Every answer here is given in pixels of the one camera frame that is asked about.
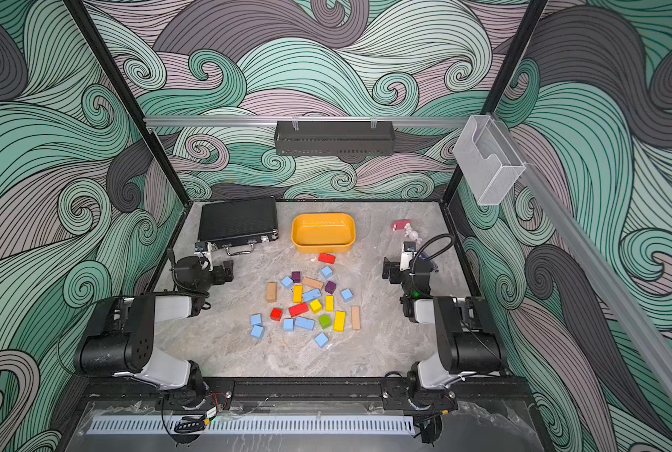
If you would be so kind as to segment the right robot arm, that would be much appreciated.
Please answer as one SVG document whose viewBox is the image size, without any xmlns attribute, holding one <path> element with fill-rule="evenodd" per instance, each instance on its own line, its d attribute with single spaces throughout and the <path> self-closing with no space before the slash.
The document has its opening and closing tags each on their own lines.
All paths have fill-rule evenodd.
<svg viewBox="0 0 672 452">
<path fill-rule="evenodd" d="M 435 296 L 431 276 L 435 259 L 450 250 L 454 236 L 437 235 L 426 241 L 407 239 L 398 262 L 384 260 L 382 278 L 400 286 L 399 299 L 407 320 L 431 325 L 436 352 L 414 363 L 405 376 L 405 399 L 417 411 L 433 409 L 437 396 L 452 395 L 451 386 L 473 378 L 495 378 L 507 368 L 496 333 L 481 327 L 474 297 Z"/>
</svg>

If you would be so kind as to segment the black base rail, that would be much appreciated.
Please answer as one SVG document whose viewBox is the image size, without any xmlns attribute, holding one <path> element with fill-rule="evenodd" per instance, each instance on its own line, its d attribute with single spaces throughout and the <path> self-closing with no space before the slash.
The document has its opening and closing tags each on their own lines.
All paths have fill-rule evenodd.
<svg viewBox="0 0 672 452">
<path fill-rule="evenodd" d="M 386 377 L 286 377 L 286 378 L 193 378 L 185 386 L 161 390 L 153 383 L 133 379 L 95 379 L 85 388 L 78 408 L 93 403 L 129 407 L 137 403 L 157 410 L 185 414 L 219 407 L 233 414 L 285 403 L 306 403 L 331 407 L 355 403 L 387 412 L 452 412 L 461 402 L 487 407 L 518 401 L 535 406 L 530 389 L 521 378 L 472 377 L 458 380 L 444 389 L 422 389 L 399 375 Z"/>
</svg>

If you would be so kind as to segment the yellow long block left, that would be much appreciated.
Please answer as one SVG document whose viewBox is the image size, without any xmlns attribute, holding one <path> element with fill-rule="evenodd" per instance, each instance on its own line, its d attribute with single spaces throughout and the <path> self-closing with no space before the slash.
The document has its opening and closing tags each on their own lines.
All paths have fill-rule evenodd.
<svg viewBox="0 0 672 452">
<path fill-rule="evenodd" d="M 301 284 L 295 284 L 293 287 L 293 303 L 299 304 L 303 301 L 303 286 Z"/>
</svg>

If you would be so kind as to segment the red cube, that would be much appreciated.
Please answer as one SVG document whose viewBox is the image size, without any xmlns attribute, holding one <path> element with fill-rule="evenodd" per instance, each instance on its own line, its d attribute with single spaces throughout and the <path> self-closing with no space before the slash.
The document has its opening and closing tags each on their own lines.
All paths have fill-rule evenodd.
<svg viewBox="0 0 672 452">
<path fill-rule="evenodd" d="M 283 315 L 283 310 L 281 310 L 281 309 L 279 309 L 279 308 L 274 308 L 274 309 L 271 311 L 270 318 L 271 318 L 272 320 L 274 320 L 274 321 L 279 321 L 279 320 L 281 320 L 282 315 Z"/>
</svg>

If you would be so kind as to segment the small pink white toy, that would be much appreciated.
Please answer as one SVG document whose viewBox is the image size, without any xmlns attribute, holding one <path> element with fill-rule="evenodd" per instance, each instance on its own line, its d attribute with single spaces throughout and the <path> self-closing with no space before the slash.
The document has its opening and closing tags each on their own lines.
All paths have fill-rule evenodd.
<svg viewBox="0 0 672 452">
<path fill-rule="evenodd" d="M 410 220 L 396 220 L 392 224 L 392 231 L 394 233 L 401 232 L 408 241 L 415 242 L 417 245 L 422 244 L 420 234 L 413 228 Z"/>
</svg>

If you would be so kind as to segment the black briefcase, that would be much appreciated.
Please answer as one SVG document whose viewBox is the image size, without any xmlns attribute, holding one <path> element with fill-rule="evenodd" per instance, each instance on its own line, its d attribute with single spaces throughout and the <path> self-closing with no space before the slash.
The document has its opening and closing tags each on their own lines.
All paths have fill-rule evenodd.
<svg viewBox="0 0 672 452">
<path fill-rule="evenodd" d="M 200 213 L 195 252 L 249 254 L 257 244 L 278 238 L 277 203 L 273 197 L 207 203 Z"/>
</svg>

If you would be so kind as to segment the blue long block lower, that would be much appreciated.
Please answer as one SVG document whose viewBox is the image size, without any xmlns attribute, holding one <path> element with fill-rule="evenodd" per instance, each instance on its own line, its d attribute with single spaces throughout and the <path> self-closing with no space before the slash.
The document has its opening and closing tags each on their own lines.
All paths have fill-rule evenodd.
<svg viewBox="0 0 672 452">
<path fill-rule="evenodd" d="M 313 331 L 315 321 L 313 319 L 304 318 L 303 316 L 297 316 L 294 319 L 294 325 L 296 326 L 296 328 Z"/>
</svg>

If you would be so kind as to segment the blue long block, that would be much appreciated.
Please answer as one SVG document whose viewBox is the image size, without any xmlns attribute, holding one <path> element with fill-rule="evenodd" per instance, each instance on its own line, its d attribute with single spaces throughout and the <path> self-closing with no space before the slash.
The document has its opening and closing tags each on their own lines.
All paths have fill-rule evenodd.
<svg viewBox="0 0 672 452">
<path fill-rule="evenodd" d="M 313 331 L 315 321 L 313 319 L 304 318 L 303 316 L 297 316 L 294 319 L 294 325 L 296 326 L 296 328 Z"/>
<path fill-rule="evenodd" d="M 311 302 L 316 301 L 321 297 L 322 293 L 320 289 L 312 289 L 303 294 L 302 301 Z"/>
</svg>

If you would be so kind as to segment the yellow cube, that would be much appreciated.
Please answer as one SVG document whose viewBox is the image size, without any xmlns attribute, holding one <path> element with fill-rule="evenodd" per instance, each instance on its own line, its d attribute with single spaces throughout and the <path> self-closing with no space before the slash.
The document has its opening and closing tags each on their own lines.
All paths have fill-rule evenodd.
<svg viewBox="0 0 672 452">
<path fill-rule="evenodd" d="M 311 308 L 311 312 L 313 312 L 313 314 L 319 314 L 323 310 L 323 305 L 321 301 L 316 299 L 315 301 L 311 301 L 309 303 L 309 308 Z"/>
</svg>

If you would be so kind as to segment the black wall shelf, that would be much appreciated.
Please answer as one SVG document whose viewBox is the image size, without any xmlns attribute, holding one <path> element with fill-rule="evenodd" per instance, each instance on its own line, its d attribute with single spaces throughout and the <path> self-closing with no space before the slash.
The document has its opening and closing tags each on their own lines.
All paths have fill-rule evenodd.
<svg viewBox="0 0 672 452">
<path fill-rule="evenodd" d="M 362 122 L 302 122 L 295 128 L 279 122 L 275 147 L 281 156 L 390 156 L 396 135 L 390 122 L 375 126 Z"/>
</svg>

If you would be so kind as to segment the yellow plastic bin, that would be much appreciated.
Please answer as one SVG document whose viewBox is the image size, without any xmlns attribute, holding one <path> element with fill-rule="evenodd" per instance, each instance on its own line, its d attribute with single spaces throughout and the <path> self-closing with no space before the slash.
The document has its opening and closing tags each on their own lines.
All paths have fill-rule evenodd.
<svg viewBox="0 0 672 452">
<path fill-rule="evenodd" d="M 302 214 L 293 221 L 291 239 L 301 253 L 345 253 L 356 242 L 356 224 L 344 213 Z"/>
</svg>

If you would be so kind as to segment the red long block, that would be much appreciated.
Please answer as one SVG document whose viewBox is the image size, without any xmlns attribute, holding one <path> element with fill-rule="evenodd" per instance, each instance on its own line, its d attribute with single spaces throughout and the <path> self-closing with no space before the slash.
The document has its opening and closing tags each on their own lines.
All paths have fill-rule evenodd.
<svg viewBox="0 0 672 452">
<path fill-rule="evenodd" d="M 289 314 L 292 318 L 303 316 L 309 312 L 309 305 L 306 302 L 298 303 L 289 308 Z"/>
</svg>

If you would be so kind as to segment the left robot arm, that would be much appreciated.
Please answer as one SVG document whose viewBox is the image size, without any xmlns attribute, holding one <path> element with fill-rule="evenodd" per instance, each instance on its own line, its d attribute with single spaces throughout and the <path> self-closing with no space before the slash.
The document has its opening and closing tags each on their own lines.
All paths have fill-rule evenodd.
<svg viewBox="0 0 672 452">
<path fill-rule="evenodd" d="M 73 367 L 83 377 L 145 383 L 194 410 L 208 397 L 200 366 L 158 348 L 155 326 L 209 310 L 210 289 L 233 281 L 234 261 L 214 266 L 203 255 L 178 260 L 171 249 L 166 258 L 175 289 L 98 301 L 74 353 Z"/>
</svg>

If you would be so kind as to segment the clear acrylic holder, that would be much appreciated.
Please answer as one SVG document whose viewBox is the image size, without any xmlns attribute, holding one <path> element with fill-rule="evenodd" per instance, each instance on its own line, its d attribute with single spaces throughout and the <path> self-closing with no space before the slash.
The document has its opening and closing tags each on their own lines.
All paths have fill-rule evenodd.
<svg viewBox="0 0 672 452">
<path fill-rule="evenodd" d="M 516 141 L 504 122 L 491 115 L 472 115 L 454 145 L 477 205 L 499 205 L 525 171 Z"/>
</svg>

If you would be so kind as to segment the blue long block centre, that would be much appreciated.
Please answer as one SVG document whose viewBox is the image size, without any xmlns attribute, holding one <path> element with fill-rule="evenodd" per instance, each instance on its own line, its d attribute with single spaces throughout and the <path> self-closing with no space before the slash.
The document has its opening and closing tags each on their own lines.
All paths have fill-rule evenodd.
<svg viewBox="0 0 672 452">
<path fill-rule="evenodd" d="M 302 301 L 311 302 L 316 301 L 321 297 L 322 293 L 320 289 L 312 289 L 303 294 Z"/>
</svg>

